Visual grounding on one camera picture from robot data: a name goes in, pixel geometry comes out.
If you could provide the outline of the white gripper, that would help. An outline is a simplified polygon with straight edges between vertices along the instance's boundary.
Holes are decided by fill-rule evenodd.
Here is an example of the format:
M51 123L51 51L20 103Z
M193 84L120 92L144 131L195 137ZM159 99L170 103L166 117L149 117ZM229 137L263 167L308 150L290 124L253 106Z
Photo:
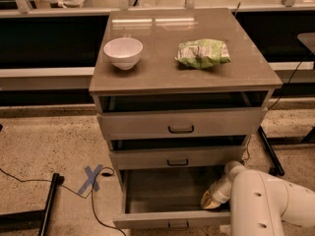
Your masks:
M201 199L202 209L214 209L225 204L230 199L231 186L231 181L226 177L214 182Z

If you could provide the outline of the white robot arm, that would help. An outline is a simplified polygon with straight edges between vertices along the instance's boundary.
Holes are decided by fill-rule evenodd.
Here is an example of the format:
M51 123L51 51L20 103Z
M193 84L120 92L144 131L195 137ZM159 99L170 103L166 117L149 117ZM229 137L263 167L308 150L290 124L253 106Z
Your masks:
M230 205L231 236L284 236L285 222L315 226L315 192L237 161L211 184L201 199L203 209Z

